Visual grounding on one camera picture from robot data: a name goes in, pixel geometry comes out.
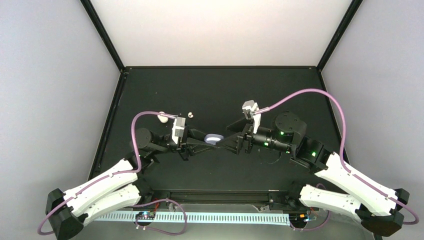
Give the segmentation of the lavender earbud charging case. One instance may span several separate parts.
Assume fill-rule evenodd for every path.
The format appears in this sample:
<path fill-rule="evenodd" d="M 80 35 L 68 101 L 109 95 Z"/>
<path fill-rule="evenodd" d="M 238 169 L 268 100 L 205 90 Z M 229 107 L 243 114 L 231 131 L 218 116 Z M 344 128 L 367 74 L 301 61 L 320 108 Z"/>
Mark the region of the lavender earbud charging case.
<path fill-rule="evenodd" d="M 208 133 L 204 137 L 204 142 L 211 145 L 216 145 L 218 142 L 224 139 L 223 135 Z"/>

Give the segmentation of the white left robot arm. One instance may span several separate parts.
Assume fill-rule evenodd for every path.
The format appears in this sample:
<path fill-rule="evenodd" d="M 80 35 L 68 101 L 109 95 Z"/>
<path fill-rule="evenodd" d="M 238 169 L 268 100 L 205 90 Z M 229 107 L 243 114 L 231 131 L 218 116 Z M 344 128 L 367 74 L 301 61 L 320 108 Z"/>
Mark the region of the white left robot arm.
<path fill-rule="evenodd" d="M 186 161 L 215 150 L 222 139 L 220 135 L 205 134 L 188 126 L 165 135 L 139 128 L 134 137 L 136 152 L 82 185 L 66 191 L 57 188 L 48 194 L 45 213 L 56 239 L 69 240 L 108 213 L 154 202 L 154 190 L 143 174 L 158 163 L 158 154 L 177 153 Z"/>

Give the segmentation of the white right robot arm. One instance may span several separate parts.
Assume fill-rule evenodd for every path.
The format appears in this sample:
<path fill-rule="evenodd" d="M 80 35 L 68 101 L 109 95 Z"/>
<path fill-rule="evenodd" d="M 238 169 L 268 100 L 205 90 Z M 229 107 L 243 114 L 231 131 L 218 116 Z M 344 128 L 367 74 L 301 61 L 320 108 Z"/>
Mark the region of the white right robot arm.
<path fill-rule="evenodd" d="M 271 128 L 257 126 L 253 119 L 241 119 L 229 128 L 234 134 L 218 141 L 218 147 L 234 154 L 250 153 L 253 147 L 287 154 L 312 175 L 342 190 L 337 193 L 293 183 L 284 196 L 290 209 L 305 206 L 345 215 L 382 237 L 389 237 L 402 228 L 401 209 L 407 204 L 409 193 L 371 180 L 321 142 L 306 136 L 307 125 L 297 115 L 285 111 L 273 119 Z"/>

